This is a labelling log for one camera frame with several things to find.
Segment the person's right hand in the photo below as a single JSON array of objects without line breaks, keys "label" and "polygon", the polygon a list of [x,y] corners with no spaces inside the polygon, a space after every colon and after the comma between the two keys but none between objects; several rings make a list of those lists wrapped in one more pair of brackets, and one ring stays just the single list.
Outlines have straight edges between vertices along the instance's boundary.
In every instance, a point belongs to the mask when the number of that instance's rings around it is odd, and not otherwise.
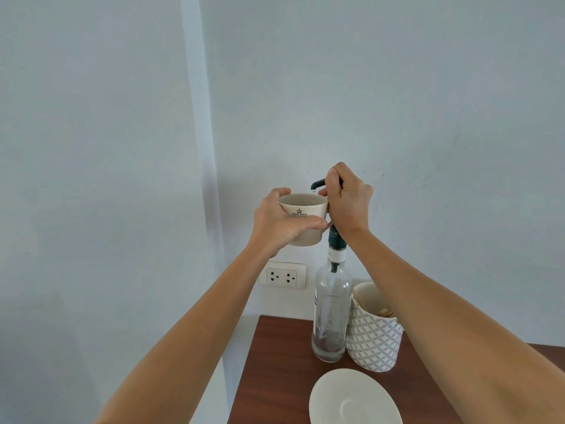
[{"label": "person's right hand", "polygon": [[[320,192],[326,197],[326,189]],[[351,247],[362,235],[370,233],[369,206],[371,199],[328,199],[331,221]]]}]

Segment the person's left hand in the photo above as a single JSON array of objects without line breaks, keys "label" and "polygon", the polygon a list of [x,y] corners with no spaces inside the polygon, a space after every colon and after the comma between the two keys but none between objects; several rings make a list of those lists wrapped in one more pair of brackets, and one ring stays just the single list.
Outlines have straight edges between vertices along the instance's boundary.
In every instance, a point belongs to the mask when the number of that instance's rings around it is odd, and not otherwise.
[{"label": "person's left hand", "polygon": [[267,254],[267,258],[276,256],[282,248],[301,234],[291,231],[287,225],[287,217],[292,216],[286,214],[279,204],[279,198],[291,192],[289,188],[272,189],[255,210],[248,245],[252,248],[258,247],[260,251]]}]

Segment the beige ceramic cup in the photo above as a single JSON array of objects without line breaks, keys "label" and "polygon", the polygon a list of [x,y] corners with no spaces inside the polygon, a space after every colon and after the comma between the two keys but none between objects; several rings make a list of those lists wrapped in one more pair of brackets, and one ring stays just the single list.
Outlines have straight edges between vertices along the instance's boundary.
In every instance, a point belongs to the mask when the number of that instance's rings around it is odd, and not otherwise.
[{"label": "beige ceramic cup", "polygon": [[[279,198],[279,204],[286,214],[294,218],[305,218],[315,215],[325,219],[328,215],[328,198],[314,193],[292,193]],[[290,245],[307,247],[318,244],[323,233],[331,226],[324,229],[308,229],[295,238]]]}]

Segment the dark green bottle pump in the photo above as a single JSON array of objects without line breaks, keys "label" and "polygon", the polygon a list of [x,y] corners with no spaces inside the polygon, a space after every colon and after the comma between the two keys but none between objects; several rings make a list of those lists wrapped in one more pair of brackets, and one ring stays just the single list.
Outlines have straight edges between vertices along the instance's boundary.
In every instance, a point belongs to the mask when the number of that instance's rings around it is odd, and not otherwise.
[{"label": "dark green bottle pump", "polygon": [[332,222],[328,223],[328,228],[328,260],[330,262],[330,271],[331,273],[337,273],[337,267],[345,261],[347,243]]}]

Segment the person's right forearm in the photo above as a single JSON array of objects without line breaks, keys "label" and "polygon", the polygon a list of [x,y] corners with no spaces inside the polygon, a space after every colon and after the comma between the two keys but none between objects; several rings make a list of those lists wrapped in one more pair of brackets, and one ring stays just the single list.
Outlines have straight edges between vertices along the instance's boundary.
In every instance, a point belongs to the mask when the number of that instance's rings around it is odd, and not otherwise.
[{"label": "person's right forearm", "polygon": [[465,424],[565,424],[565,372],[366,228],[338,228]]}]

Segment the person's left forearm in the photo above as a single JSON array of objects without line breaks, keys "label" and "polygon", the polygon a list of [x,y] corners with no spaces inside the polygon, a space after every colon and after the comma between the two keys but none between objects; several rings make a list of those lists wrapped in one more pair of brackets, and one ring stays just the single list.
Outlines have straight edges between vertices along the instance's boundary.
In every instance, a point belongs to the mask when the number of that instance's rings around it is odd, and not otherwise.
[{"label": "person's left forearm", "polygon": [[259,273],[281,248],[250,241],[132,369],[94,424],[189,424]]}]

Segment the clear glass bottle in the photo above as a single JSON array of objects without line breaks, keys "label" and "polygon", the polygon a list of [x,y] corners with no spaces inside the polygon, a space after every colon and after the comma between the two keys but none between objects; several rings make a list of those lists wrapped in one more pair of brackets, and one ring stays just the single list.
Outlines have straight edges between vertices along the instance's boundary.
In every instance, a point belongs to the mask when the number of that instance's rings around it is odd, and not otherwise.
[{"label": "clear glass bottle", "polygon": [[345,354],[352,283],[345,262],[327,261],[317,271],[311,346],[324,362],[336,363]]}]

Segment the wooden stir sticks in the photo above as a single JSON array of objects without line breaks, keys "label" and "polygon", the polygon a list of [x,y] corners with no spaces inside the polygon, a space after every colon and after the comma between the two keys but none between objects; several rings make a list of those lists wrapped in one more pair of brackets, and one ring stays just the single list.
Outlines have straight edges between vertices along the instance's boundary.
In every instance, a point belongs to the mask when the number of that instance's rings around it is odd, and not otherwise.
[{"label": "wooden stir sticks", "polygon": [[353,294],[353,298],[354,298],[355,302],[357,303],[357,305],[361,309],[363,309],[365,312],[370,313],[370,314],[375,315],[375,316],[380,317],[380,318],[393,318],[394,317],[394,313],[391,310],[389,310],[388,308],[382,308],[381,310],[378,310],[377,312],[369,310],[369,308],[364,304],[364,302],[362,301],[362,298],[360,297],[360,295],[357,293],[356,290],[353,290],[352,294]]}]

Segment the white patterned ceramic container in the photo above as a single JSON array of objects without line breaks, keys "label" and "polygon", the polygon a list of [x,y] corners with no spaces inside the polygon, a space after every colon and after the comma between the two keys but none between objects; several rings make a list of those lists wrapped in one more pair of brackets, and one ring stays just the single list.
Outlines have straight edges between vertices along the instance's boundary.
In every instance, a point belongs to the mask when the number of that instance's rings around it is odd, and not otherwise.
[{"label": "white patterned ceramic container", "polygon": [[[377,312],[388,308],[392,311],[373,282],[360,283],[353,290],[357,291],[369,310]],[[367,313],[351,295],[346,349],[360,367],[373,372],[392,370],[397,362],[403,332],[395,314],[393,318],[380,318]]]}]

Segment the white saucer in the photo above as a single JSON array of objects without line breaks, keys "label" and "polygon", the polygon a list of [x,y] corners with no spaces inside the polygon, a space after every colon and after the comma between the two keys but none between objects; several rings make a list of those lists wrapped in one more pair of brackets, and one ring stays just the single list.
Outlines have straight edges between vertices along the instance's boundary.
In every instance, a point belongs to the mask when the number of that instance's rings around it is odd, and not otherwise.
[{"label": "white saucer", "polygon": [[370,376],[335,369],[314,384],[308,403],[311,424],[403,424],[389,393]]}]

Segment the white wall power outlet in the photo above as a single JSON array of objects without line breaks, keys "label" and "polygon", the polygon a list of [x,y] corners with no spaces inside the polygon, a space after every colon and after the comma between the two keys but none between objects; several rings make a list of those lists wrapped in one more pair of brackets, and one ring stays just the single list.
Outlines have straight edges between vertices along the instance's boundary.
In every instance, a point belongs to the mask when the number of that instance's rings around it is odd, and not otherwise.
[{"label": "white wall power outlet", "polygon": [[266,286],[305,289],[306,275],[305,264],[269,260],[259,274],[257,282]]}]

